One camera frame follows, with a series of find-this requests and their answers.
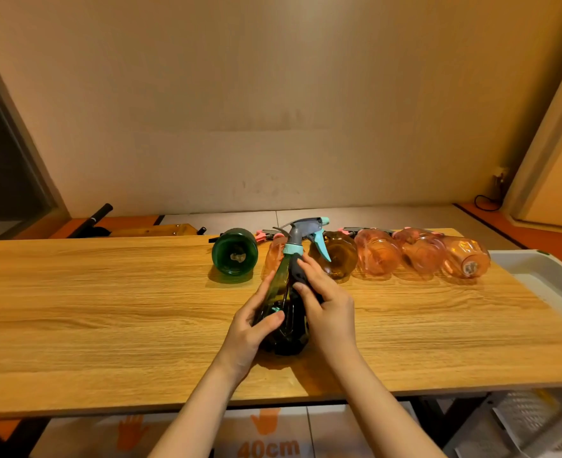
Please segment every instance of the white tray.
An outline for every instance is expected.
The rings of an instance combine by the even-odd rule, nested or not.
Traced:
[[[491,259],[562,315],[562,262],[538,250],[492,250]]]

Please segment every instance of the beige wall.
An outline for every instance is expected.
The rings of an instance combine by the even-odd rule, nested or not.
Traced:
[[[562,77],[562,0],[0,0],[72,215],[472,198]]]

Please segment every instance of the wood grain surface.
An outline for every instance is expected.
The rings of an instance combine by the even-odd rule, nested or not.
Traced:
[[[0,418],[174,408],[256,290],[207,236],[0,241]],[[355,274],[357,341],[398,394],[562,385],[562,317],[497,265],[478,280]],[[261,354],[236,403],[341,398],[310,344]]]

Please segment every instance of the printed hand icon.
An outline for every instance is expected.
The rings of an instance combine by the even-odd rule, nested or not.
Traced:
[[[150,429],[150,426],[141,428],[143,415],[127,416],[126,421],[118,423],[118,442],[119,451],[130,451],[137,446],[141,437]]]
[[[260,416],[251,415],[251,420],[261,435],[268,435],[277,431],[280,411],[281,408],[262,408]]]

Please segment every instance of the green spray bottle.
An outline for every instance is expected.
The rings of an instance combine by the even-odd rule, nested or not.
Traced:
[[[295,355],[299,354],[308,342],[308,324],[304,302],[300,294],[293,288],[293,284],[296,282],[308,286],[309,284],[297,260],[304,252],[302,239],[306,238],[315,244],[327,261],[330,261],[323,239],[323,226],[328,223],[330,220],[327,217],[312,217],[295,220],[276,228],[288,238],[284,248],[284,257],[271,281],[262,305],[255,312],[253,322],[255,325],[279,310],[283,310],[285,313],[281,326],[270,333],[260,345],[267,352],[277,355]],[[291,225],[289,234],[284,230],[288,225]],[[314,293],[319,302],[323,303],[321,296]]]

